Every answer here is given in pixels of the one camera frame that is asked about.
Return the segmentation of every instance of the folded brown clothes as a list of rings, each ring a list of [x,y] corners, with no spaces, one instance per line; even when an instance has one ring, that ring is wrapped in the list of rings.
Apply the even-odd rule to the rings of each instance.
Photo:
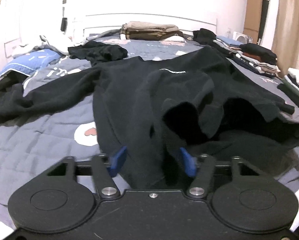
[[[262,71],[265,71],[265,72],[267,72],[267,73],[271,73],[271,74],[276,74],[276,73],[278,73],[277,70],[269,69],[269,68],[264,67],[264,66],[260,66],[260,67],[262,68]]]
[[[174,32],[178,31],[178,27],[174,24],[155,24],[148,22],[128,22],[123,25],[124,30],[129,31],[147,31],[147,32]]]
[[[243,52],[243,55],[246,56],[246,57],[251,57],[251,58],[253,58],[255,60],[258,60],[259,62],[262,62],[262,59],[261,59],[260,56],[252,55],[252,54],[249,54],[247,52]]]
[[[181,36],[184,37],[183,33],[181,31],[175,31],[170,33],[148,33],[148,32],[124,32],[126,35],[126,39],[128,40],[144,40],[144,41],[161,41],[166,38],[169,38],[171,36]]]

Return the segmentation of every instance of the mattress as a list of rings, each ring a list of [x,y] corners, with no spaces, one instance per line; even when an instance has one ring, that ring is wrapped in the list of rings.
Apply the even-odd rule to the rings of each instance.
[[[158,42],[120,40],[119,36],[97,39],[108,44],[119,44],[127,49],[128,57],[141,56],[144,60],[164,60],[201,49],[195,42]],[[256,75],[233,64],[255,83],[294,103],[279,89],[280,80]],[[56,65],[36,71],[24,82],[24,95],[47,82],[91,67],[86,60],[65,58]],[[299,108],[288,116],[299,121]],[[33,177],[61,158],[72,155],[77,161],[90,159],[100,153],[97,136],[87,131],[95,128],[92,95],[65,111],[43,116],[22,116],[0,125],[0,222],[12,230],[14,224],[8,214],[7,202],[11,194]],[[271,174],[293,192],[299,191],[299,147],[278,163]],[[79,183],[95,192],[90,177],[78,178]],[[120,177],[114,178],[120,191],[129,185]]]

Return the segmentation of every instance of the sweatshirt sleeve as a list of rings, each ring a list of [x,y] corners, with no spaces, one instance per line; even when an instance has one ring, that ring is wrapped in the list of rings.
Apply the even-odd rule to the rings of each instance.
[[[0,124],[23,114],[35,115],[63,111],[94,91],[100,70],[92,67],[53,80],[23,97],[23,85],[16,84],[0,98]]]

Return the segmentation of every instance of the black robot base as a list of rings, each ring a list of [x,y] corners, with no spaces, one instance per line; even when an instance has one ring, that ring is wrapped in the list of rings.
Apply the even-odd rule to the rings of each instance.
[[[105,157],[66,157],[13,193],[17,230],[6,240],[299,240],[288,230],[298,201],[284,185],[240,157],[196,164],[186,192],[121,195]],[[92,176],[96,193],[77,176]]]

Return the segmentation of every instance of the white circle print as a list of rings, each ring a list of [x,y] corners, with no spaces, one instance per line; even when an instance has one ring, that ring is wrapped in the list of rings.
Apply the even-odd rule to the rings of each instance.
[[[78,144],[85,146],[98,144],[95,122],[81,124],[74,133],[74,140]]]

